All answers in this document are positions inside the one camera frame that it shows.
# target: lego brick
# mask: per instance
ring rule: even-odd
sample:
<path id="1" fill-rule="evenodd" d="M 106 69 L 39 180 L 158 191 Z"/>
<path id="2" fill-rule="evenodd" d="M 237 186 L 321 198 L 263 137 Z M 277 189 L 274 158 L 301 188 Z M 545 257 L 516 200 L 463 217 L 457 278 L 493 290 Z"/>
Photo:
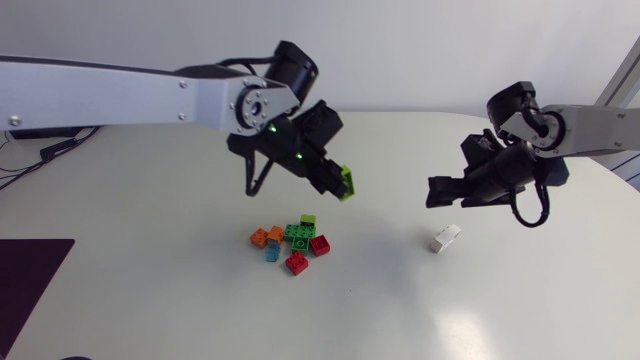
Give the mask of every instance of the lego brick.
<path id="1" fill-rule="evenodd" d="M 259 247 L 260 249 L 264 249 L 264 247 L 267 246 L 267 234 L 268 233 L 266 230 L 260 228 L 256 230 L 256 232 L 254 232 L 249 239 L 251 240 L 251 243 L 253 245 Z"/>
<path id="2" fill-rule="evenodd" d="M 315 226 L 298 226 L 298 228 L 296 229 L 296 240 L 298 238 L 309 240 L 315 236 L 316 236 Z"/>
<path id="3" fill-rule="evenodd" d="M 353 178 L 351 177 L 351 169 L 346 165 L 342 166 L 342 182 L 347 185 L 347 192 L 340 198 L 340 201 L 345 201 L 352 197 L 356 193 L 356 189 L 353 186 Z"/>
<path id="4" fill-rule="evenodd" d="M 315 256 L 324 255 L 331 250 L 331 245 L 327 241 L 327 238 L 324 235 L 320 235 L 310 240 L 311 250 L 313 250 L 313 254 Z"/>
<path id="5" fill-rule="evenodd" d="M 280 258 L 280 249 L 267 248 L 264 251 L 264 258 L 268 262 L 276 262 Z"/>
<path id="6" fill-rule="evenodd" d="M 304 269 L 309 266 L 309 261 L 299 252 L 293 253 L 293 255 L 289 256 L 289 258 L 285 261 L 285 264 L 291 270 L 294 275 L 300 274 Z"/>
<path id="7" fill-rule="evenodd" d="M 291 242 L 291 251 L 294 253 L 297 251 L 306 255 L 309 251 L 309 238 L 295 238 Z"/>
<path id="8" fill-rule="evenodd" d="M 289 224 L 284 230 L 284 241 L 293 241 L 298 231 L 298 225 Z"/>
<path id="9" fill-rule="evenodd" d="M 300 216 L 300 225 L 316 226 L 316 216 L 303 214 L 302 216 Z"/>
<path id="10" fill-rule="evenodd" d="M 284 239 L 284 231 L 280 226 L 273 226 L 267 235 L 267 239 L 276 240 L 280 244 Z"/>
<path id="11" fill-rule="evenodd" d="M 267 249 L 276 249 L 280 251 L 280 243 L 277 240 L 267 239 Z"/>
<path id="12" fill-rule="evenodd" d="M 434 238 L 431 240 L 431 250 L 436 254 L 439 254 L 447 246 L 451 245 L 453 241 L 460 235 L 460 229 L 457 225 L 451 224 L 444 228 L 444 230 L 440 231 Z"/>

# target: red lego brick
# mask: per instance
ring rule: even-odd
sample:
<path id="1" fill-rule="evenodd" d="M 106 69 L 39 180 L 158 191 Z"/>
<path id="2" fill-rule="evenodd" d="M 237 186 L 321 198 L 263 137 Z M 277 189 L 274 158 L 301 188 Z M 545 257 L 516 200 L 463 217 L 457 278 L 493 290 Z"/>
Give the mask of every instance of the red lego brick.
<path id="1" fill-rule="evenodd" d="M 267 234 L 268 232 L 262 228 L 256 230 L 256 232 L 251 235 L 251 243 L 260 249 L 264 249 L 267 246 Z"/>
<path id="2" fill-rule="evenodd" d="M 289 258 L 285 261 L 287 267 L 294 275 L 298 275 L 302 272 L 302 270 L 306 269 L 309 266 L 309 261 L 304 255 L 299 252 L 294 252 L 293 255 L 289 256 Z"/>
<path id="3" fill-rule="evenodd" d="M 311 239 L 311 249 L 316 256 L 324 255 L 331 250 L 331 246 L 324 235 Z"/>

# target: white lego brick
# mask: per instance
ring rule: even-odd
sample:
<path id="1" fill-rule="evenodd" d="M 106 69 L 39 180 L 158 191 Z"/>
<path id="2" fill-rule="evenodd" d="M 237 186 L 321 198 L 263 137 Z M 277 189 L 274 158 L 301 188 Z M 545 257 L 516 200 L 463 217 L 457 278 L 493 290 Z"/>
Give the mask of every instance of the white lego brick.
<path id="1" fill-rule="evenodd" d="M 451 245 L 453 241 L 460 235 L 460 229 L 457 225 L 451 224 L 444 228 L 444 230 L 440 231 L 434 238 L 431 240 L 431 250 L 436 254 L 442 252 L 442 250 L 446 249 L 447 246 Z"/>

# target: orange lego brick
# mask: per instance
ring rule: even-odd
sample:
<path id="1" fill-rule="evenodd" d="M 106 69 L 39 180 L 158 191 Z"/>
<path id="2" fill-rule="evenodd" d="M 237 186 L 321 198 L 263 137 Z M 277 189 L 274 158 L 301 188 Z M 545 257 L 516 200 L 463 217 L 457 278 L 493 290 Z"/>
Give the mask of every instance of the orange lego brick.
<path id="1" fill-rule="evenodd" d="M 272 227 L 271 231 L 269 231 L 269 234 L 267 235 L 267 239 L 275 240 L 278 244 L 282 243 L 282 240 L 284 239 L 284 230 L 282 230 L 280 226 Z"/>
<path id="2" fill-rule="evenodd" d="M 267 231 L 262 228 L 256 230 L 250 237 L 251 243 L 260 249 L 264 249 L 267 246 L 267 234 Z"/>

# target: silver arm segment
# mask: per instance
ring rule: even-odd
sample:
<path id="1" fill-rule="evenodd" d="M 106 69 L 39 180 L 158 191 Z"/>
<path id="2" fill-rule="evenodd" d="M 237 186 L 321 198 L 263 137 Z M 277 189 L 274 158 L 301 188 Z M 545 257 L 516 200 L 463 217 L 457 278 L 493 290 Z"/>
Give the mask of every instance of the silver arm segment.
<path id="1" fill-rule="evenodd" d="M 605 155 L 640 150 L 640 109 L 549 105 L 541 109 L 549 133 L 541 137 L 515 113 L 500 129 L 530 142 L 537 156 Z"/>
<path id="2" fill-rule="evenodd" d="M 215 78 L 0 56 L 0 131 L 200 123 L 251 136 L 299 105 L 288 86 L 217 67 Z"/>

